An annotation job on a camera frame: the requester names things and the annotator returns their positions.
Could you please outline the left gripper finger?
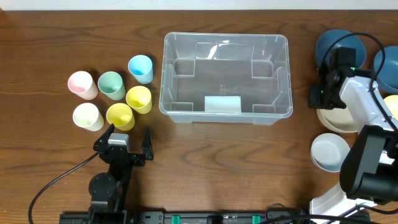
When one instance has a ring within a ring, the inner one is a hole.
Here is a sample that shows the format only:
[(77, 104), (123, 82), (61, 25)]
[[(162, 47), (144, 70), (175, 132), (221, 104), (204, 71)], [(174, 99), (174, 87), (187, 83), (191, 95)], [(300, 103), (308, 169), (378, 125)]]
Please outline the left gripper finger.
[(108, 139), (114, 133), (114, 124), (111, 124), (110, 127), (104, 132), (103, 135), (97, 139), (93, 145), (93, 150), (96, 152), (106, 152), (108, 150), (109, 144)]
[(145, 131), (144, 139), (142, 141), (141, 149), (143, 151), (145, 160), (152, 161), (154, 159), (154, 152), (153, 152), (152, 143), (150, 140), (149, 127), (146, 127), (146, 131)]

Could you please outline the dark blue bowl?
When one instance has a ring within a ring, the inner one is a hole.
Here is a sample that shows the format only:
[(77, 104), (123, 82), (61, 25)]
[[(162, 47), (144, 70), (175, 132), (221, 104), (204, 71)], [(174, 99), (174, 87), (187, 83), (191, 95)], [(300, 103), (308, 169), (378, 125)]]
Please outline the dark blue bowl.
[[(324, 32), (317, 40), (315, 45), (315, 61), (317, 67), (320, 68), (322, 65), (322, 59), (326, 54), (326, 51), (332, 43), (334, 43), (340, 37), (350, 34), (350, 31), (343, 29), (332, 29)], [(356, 35), (347, 37), (333, 46), (333, 49), (339, 47), (349, 47), (356, 49), (356, 66), (362, 67), (366, 60), (366, 48), (361, 39)]]
[(385, 61), (379, 75), (377, 84), (380, 90), (397, 94), (397, 46), (385, 47)]

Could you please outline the beige large bowl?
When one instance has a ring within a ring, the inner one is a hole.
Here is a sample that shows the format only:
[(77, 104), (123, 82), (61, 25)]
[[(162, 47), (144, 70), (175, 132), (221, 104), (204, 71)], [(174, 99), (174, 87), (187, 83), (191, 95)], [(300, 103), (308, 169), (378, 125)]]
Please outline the beige large bowl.
[(333, 110), (317, 109), (317, 116), (321, 124), (336, 133), (357, 133), (353, 118), (348, 108)]

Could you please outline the yellow small bowl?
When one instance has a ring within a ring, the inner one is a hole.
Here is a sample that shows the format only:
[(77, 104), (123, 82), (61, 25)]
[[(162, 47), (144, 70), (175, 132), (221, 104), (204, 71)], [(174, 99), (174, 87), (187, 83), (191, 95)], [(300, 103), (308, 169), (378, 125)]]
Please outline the yellow small bowl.
[(390, 95), (384, 98), (384, 102), (388, 107), (389, 111), (392, 113), (395, 119), (398, 119), (398, 96)]

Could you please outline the light grey small bowl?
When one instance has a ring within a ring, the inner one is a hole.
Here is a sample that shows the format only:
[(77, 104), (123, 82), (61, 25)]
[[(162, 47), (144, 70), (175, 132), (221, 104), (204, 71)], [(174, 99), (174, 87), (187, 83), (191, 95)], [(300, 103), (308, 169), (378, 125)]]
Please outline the light grey small bowl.
[(350, 151), (348, 143), (339, 135), (325, 133), (317, 136), (310, 148), (310, 158), (320, 169), (337, 173)]

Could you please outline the clear plastic storage container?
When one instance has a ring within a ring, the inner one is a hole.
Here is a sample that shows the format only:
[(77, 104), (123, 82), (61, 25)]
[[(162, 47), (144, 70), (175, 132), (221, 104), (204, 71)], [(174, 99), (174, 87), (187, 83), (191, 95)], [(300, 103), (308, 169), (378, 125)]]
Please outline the clear plastic storage container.
[(281, 34), (170, 32), (159, 109), (176, 123), (271, 125), (294, 110)]

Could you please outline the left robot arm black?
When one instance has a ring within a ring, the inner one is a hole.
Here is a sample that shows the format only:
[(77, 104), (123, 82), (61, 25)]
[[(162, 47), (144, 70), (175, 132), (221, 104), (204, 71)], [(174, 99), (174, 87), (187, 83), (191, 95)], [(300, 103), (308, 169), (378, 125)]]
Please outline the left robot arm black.
[(109, 165), (107, 172), (95, 175), (89, 183), (90, 223), (137, 223), (135, 212), (124, 208), (134, 166), (143, 167), (154, 159), (149, 128), (141, 144), (142, 153), (130, 152), (129, 135), (114, 132), (112, 124), (95, 141), (93, 149)]

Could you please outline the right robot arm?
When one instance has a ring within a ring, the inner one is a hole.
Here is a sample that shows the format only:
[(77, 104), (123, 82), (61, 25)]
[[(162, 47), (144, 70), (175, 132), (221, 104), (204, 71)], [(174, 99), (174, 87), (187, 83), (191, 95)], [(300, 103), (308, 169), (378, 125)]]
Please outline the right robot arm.
[(328, 54), (308, 105), (348, 109), (358, 138), (342, 162), (339, 183), (310, 202), (315, 223), (342, 222), (362, 208), (397, 201), (397, 120), (378, 92), (374, 72), (356, 66), (355, 49), (340, 47)]

